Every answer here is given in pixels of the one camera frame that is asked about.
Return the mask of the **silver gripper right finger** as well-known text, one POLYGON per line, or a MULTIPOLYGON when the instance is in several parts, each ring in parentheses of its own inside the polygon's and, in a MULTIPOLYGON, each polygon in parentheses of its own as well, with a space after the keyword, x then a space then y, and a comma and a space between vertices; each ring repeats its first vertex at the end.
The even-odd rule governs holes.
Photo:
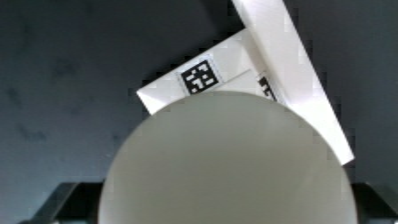
POLYGON ((398 192, 380 184, 353 183, 359 224, 398 224, 398 192))

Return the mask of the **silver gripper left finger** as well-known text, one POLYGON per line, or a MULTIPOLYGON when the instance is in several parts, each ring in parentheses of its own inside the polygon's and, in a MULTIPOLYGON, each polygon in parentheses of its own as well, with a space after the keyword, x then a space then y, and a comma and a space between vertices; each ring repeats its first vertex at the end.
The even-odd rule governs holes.
POLYGON ((19 224, 99 224, 101 190, 101 182, 60 183, 32 218, 19 224))

